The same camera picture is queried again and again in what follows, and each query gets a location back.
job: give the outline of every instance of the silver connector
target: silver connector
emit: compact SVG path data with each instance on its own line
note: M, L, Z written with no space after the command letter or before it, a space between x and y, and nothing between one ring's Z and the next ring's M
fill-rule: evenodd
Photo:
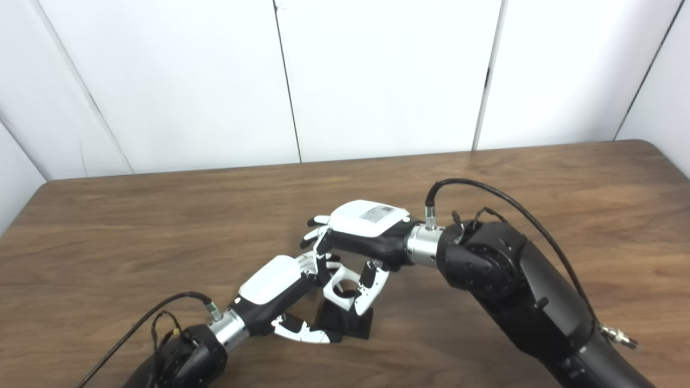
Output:
M211 322L208 327L227 351L249 338L244 321L233 310L227 310L220 321Z
M213 317L213 322L218 322L223 318L223 314L218 310L218 306L216 306L214 302L207 304L206 309Z
M405 249L410 261L436 268L436 251L438 251L438 240L443 234L443 228L429 230L423 224L415 225L407 237Z
M637 349L638 346L640 346L637 341L626 336L622 330L618 330L615 327L608 327L602 324L599 326L599 330L601 330L602 334L608 337L613 343L621 344L630 349Z
M425 206L424 217L426 218L426 230L433 231L437 228L436 206Z

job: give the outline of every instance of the white robotic hand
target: white robotic hand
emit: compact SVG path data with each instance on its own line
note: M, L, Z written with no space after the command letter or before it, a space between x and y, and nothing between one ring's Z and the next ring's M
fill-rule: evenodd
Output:
M404 238L417 223L403 208L356 200L338 207L331 215L309 220L307 225L318 227L304 236L300 246L304 249L313 243L314 267L324 284L324 297L351 316L362 316L383 289L390 271L408 264ZM322 261L334 248L370 258L362 274L341 266L331 277ZM345 296L334 290L342 291L339 283L343 280L358 284L355 295Z
M337 268L330 254L323 260L326 268ZM312 253L297 258L279 255L258 270L239 288L237 297L221 319L209 325L216 338L230 350L244 338L275 333L300 342L340 342L336 331L311 327L286 310L316 285Z

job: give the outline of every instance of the black cable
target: black cable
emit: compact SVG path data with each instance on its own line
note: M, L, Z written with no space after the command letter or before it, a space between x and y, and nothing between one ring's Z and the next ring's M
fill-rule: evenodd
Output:
M521 204L518 203L518 201L514 200L512 197L508 196L506 193L503 193L501 190L498 190L497 188L493 188L489 186L488 184L477 182L475 180L469 180L466 178L451 178L447 180L442 180L434 183L434 185L429 189L428 194L426 195L426 201L424 205L426 207L434 207L436 206L435 203L435 198L436 198L436 193L443 187L446 186L447 184L467 184L469 186L474 186L477 188L480 188L484 191L488 191L491 194L494 194L495 196L499 197L500 199L504 200L505 202L508 202L510 205L512 205L514 208L517 209L532 225L541 233L544 238L547 240L549 245L551 245L551 248L556 252L556 255L560 259L561 263L563 263L563 266L565 267L566 272L568 273L568 276L570 276L571 281L573 282L573 286L575 287L575 290L578 292L580 297L584 300L585 305L587 305L587 309L589 310L589 313L592 315L592 318L594 319L595 322L599 323L599 320L597 318L596 313L594 313L594 308L592 307L591 303L589 302L589 299L587 298L586 293L584 292L584 289L582 288L582 285L580 284L580 281L578 280L578 276L575 274L575 270L573 269L573 266L571 266L570 262L568 261L568 258L565 256L565 253L563 250L560 248L558 243L551 237L551 234L537 221L537 219L531 215L527 209L525 209Z
M147 319L149 319L156 311L160 310L163 306L166 304L172 302L173 300L178 300L182 298L194 298L201 300L204 304L210 304L213 303L213 300L209 298L208 296L204 295L203 293L196 292L196 291L187 291L183 293L177 293L173 296L170 296L169 298L166 298L162 300L159 304L156 304L151 310L149 310L144 316L141 317L137 321L137 323L132 326L132 328L127 332L127 334L124 335L124 337L120 338L117 343L106 353L103 358L96 363L96 365L91 369L91 371L84 376L84 378L81 380L81 382L77 385L76 388L83 388L91 378L98 372L104 365L105 363L112 357L115 352L120 349L120 347L128 340L130 337L140 328L144 322L146 322Z

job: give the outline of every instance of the robotic hand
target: robotic hand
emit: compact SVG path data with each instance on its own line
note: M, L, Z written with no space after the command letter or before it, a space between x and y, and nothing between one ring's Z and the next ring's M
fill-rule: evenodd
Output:
M330 254L322 255L325 269L338 269ZM311 252L297 258L279 255L239 288L228 309L215 310L213 321L184 329L141 364L125 388L208 387L223 373L230 351L253 336L279 336L300 342L340 342L338 332L310 327L285 311L318 285Z
M434 197L447 184L482 188L517 208L555 249L575 288L534 243L489 208L465 222L453 212L455 223L438 227ZM498 216L500 222L480 222L483 212ZM423 222L405 209L357 200L340 206L329 216L309 220L309 226L318 227L304 237L301 247L314 244L317 271L326 263L322 255L331 249L370 258L351 304L337 300L337 295L326 295L341 307L342 320L362 311L356 307L360 300L363 307L371 304L388 271L415 264L429 266L436 268L452 287L469 291L513 344L537 358L563 387L653 388L611 345L615 342L635 349L637 342L598 322L558 244L515 200L476 181L445 180L429 191L425 213ZM324 294L327 289L333 288L324 287ZM323 322L323 327L351 335L322 318L319 323Z

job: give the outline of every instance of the wire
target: wire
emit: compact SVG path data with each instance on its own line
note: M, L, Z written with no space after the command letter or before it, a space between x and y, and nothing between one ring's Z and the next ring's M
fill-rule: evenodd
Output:
M541 233L544 238L547 240L549 245L551 245L551 248L556 252L556 255L560 259L561 263L563 263L563 266L565 267L566 272L568 273L568 276L570 276L571 281L573 282L573 286L575 287L575 290L578 292L580 297L584 300L585 305L587 306L587 309L589 310L589 313L592 315L592 318L596 323L600 323L596 313L594 312L594 308L592 307L591 303L589 302L589 299L587 298L586 293L584 292L584 289L582 288L582 285L580 284L580 281L578 280L578 276L575 274L575 270L573 269L573 266L570 264L568 261L568 258L565 256L565 253L563 250L560 248L558 243L551 237L551 234L544 228L541 223L533 216L531 215L527 209L525 209L518 201L514 200L512 197L508 196L506 193L503 193L501 190L498 190L497 188L494 188L492 186L489 186L488 184L477 182L475 180L469 180L466 178L451 178L447 180L442 180L434 183L434 185L429 189L428 194L426 195L426 202L425 206L426 207L434 207L436 206L435 203L435 198L436 198L436 193L443 187L448 184L466 184L469 186L474 186L477 188L480 188L484 191L488 191L491 194L494 194L495 196L499 197L500 199L504 200L505 202L508 202L510 205L512 205L514 208L517 209L532 225Z
M479 218L484 213L488 213L488 214L496 217L497 219L501 220L501 222L505 222L506 224L510 224L510 222L508 222L508 220L506 220L506 218L503 217L502 215L500 215L497 211L493 210L492 208L484 206L484 208L482 210L477 212L477 214L474 217L474 220L472 220L471 229L474 229L477 226L477 222L479 222Z
M198 300L201 300L204 304L213 303L213 300L211 300L211 298L204 295L203 293L196 292L196 291L187 291L187 292L183 292L183 293L177 293L173 296L170 296L169 298L162 300L159 304L156 304L151 310L149 310L146 314L144 314L144 316L142 316L141 319L139 319L137 321L137 323L135 323L134 326L132 326L132 328L127 332L127 334L125 334L124 337L120 338L120 340L117 341L117 343L115 343L115 345L112 347L112 349L110 349L108 351L108 353L106 353L103 356L103 358L99 362L96 363L96 365L93 367L93 369L91 369L91 371L89 371L89 373L87 373L86 376L84 376L84 378L81 380L81 382L79 384L77 384L76 388L83 388L86 385L86 383L89 382L89 380L91 380L91 378L93 378L93 376L96 374L96 372L98 372L105 365L105 363L110 359L110 357L112 357L112 355L115 354L115 352L118 349L120 349L120 347L125 342L127 342L127 340L130 339L130 337L138 330L138 328L140 328L144 324L144 322L146 322L146 320L149 319L156 311L160 310L163 306L172 302L173 300L178 300L178 299L182 299L182 298L198 299Z
M158 333L156 332L156 324L158 323L158 319L160 319L160 317L162 316L169 316L170 318L172 318L172 321L175 322L175 328L177 330L177 333L182 332L182 327L179 325L177 318L171 312L163 310L156 315L156 318L154 318L153 322L151 323L151 338L153 339L153 362L151 363L151 372L148 374L148 380L145 386L146 388L151 388L155 386L156 380L158 379L158 374L156 372L158 371L161 362L161 351L163 349L163 346L165 346L165 344L168 343L170 338L175 333L175 330L169 331L161 340L160 345L158 344Z

